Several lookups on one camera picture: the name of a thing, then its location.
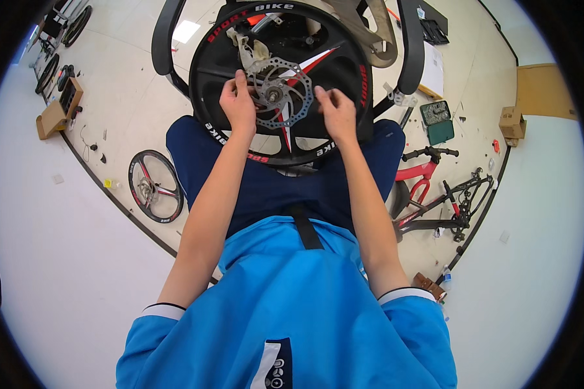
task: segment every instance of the blue shirt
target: blue shirt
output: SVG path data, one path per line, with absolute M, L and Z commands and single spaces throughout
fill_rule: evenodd
M 117 363 L 118 388 L 455 388 L 441 308 L 422 289 L 378 301 L 350 231 L 291 217 L 231 236 L 224 272 L 188 309 L 145 308 Z

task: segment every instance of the black strap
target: black strap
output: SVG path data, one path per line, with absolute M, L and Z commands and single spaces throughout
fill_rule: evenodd
M 305 246 L 305 250 L 313 250 L 317 248 L 324 249 L 324 246 L 318 238 L 318 233 L 314 229 L 314 225 L 305 216 L 303 212 L 303 207 L 299 204 L 289 207 L 289 213 L 294 219 L 296 224 L 296 229 L 298 230 L 298 235 L 301 236 L 301 241 Z

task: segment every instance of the white sleeve cuff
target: white sleeve cuff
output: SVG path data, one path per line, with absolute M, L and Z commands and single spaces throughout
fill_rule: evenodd
M 385 293 L 379 298 L 379 305 L 383 305 L 391 300 L 396 300 L 405 296 L 418 296 L 436 302 L 433 294 L 425 289 L 416 288 L 414 286 L 407 286 L 405 288 L 394 289 L 393 291 Z
M 143 309 L 139 317 L 153 315 L 179 320 L 184 315 L 184 312 L 186 312 L 186 309 L 179 305 L 171 304 L 170 302 L 158 302 Z

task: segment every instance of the black bicycle frame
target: black bicycle frame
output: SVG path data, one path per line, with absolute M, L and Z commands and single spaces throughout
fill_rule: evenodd
M 422 215 L 424 215 L 425 213 L 427 213 L 431 209 L 435 208 L 436 206 L 439 206 L 440 204 L 443 204 L 444 202 L 449 201 L 451 195 L 454 195 L 455 193 L 467 191 L 468 189 L 470 189 L 472 187 L 476 187 L 473 195 L 471 196 L 471 199 L 473 200 L 476 196 L 476 192 L 478 191 L 478 188 L 480 188 L 480 186 L 483 183 L 489 183 L 489 186 L 487 187 L 486 191 L 484 192 L 483 197 L 478 202 L 478 205 L 476 206 L 476 208 L 474 208 L 474 211 L 469 212 L 469 210 L 471 208 L 471 202 L 468 202 L 466 206 L 460 207 L 460 209 L 459 209 L 460 214 L 459 214 L 459 216 L 457 216 L 456 219 L 451 219 L 451 220 L 447 220 L 447 219 L 446 220 L 436 220 L 436 219 L 416 220 L 417 218 L 421 217 Z M 422 205 L 417 204 L 413 201 L 410 201 L 410 204 L 412 204 L 413 206 L 419 207 L 419 209 L 417 211 L 413 212 L 412 214 L 409 214 L 409 215 L 405 216 L 404 218 L 401 218 L 401 219 L 398 219 L 397 221 L 395 221 L 394 228 L 398 229 L 398 232 L 400 234 L 405 234 L 405 233 L 413 231 L 413 230 L 434 230 L 434 229 L 437 229 L 438 227 L 441 227 L 444 229 L 468 229 L 469 228 L 469 220 L 470 220 L 471 216 L 476 213 L 476 211 L 478 210 L 478 208 L 482 204 L 483 200 L 489 194 L 489 191 L 491 190 L 492 185 L 493 185 L 493 177 L 491 177 L 490 175 L 487 175 L 483 179 L 480 179 L 478 177 L 474 177 L 474 178 L 472 178 L 464 183 L 459 184 L 458 186 L 453 188 L 449 193 L 446 193 L 443 196 L 436 198 L 435 200 L 430 202 L 427 206 L 422 206 Z M 398 226 L 398 224 L 401 223 L 403 220 L 405 220 L 405 222 L 402 225 Z

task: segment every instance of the white tiled floor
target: white tiled floor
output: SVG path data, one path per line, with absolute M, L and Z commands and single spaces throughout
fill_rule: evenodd
M 176 69 L 184 80 L 197 44 L 224 3 L 224 0 L 187 2 L 180 20 L 193 21 L 201 27 L 187 44 L 179 43 L 174 55 Z M 467 118 L 465 122 L 454 120 L 455 138 L 441 146 L 459 150 L 460 156 L 442 159 L 427 196 L 433 198 L 442 194 L 440 183 L 444 179 L 451 184 L 466 181 L 478 166 L 486 174 L 490 158 L 495 160 L 490 174 L 497 176 L 506 151 L 498 118 L 503 106 L 515 104 L 516 68 L 514 57 L 493 26 L 493 20 L 476 0 L 429 0 L 428 3 L 449 20 L 450 43 L 437 46 L 444 57 L 444 97 L 454 117 Z M 84 111 L 67 135 L 76 150 L 82 152 L 85 146 L 79 133 L 86 125 L 82 131 L 85 141 L 99 146 L 97 152 L 90 153 L 89 167 L 102 180 L 112 178 L 124 183 L 114 195 L 158 237 L 177 249 L 180 238 L 177 231 L 184 225 L 187 207 L 176 221 L 158 224 L 139 210 L 127 183 L 132 157 L 145 149 L 155 149 L 168 156 L 165 132 L 180 116 L 192 113 L 187 99 L 156 74 L 151 62 L 151 35 L 164 0 L 91 0 L 89 4 L 93 6 L 93 14 L 78 41 L 69 49 L 61 46 L 58 50 L 60 66 L 73 64 L 76 73 L 81 72 L 78 82 L 85 90 L 81 101 Z M 395 0 L 387 0 L 386 4 L 397 12 Z M 373 69 L 375 101 L 385 96 L 382 85 L 386 81 L 395 84 L 402 66 L 402 36 L 395 23 L 394 30 L 399 58 L 389 68 Z M 419 105 L 432 101 L 420 92 L 416 97 Z M 393 107 L 382 117 L 400 121 L 404 111 Z M 405 127 L 405 152 L 428 146 L 420 121 L 416 108 Z M 499 155 L 493 152 L 493 139 L 500 140 Z M 267 147 L 265 143 L 264 138 L 256 139 L 253 147 Z M 102 153 L 106 164 L 100 161 Z M 425 158 L 401 162 L 401 168 L 421 162 Z M 428 217 L 438 218 L 440 212 L 442 218 L 452 214 L 447 206 L 443 211 L 440 208 L 429 212 Z M 435 278 L 443 264 L 452 260 L 457 246 L 449 231 L 437 239 L 431 231 L 413 231 L 404 236 L 399 250 L 408 276 L 420 271 Z

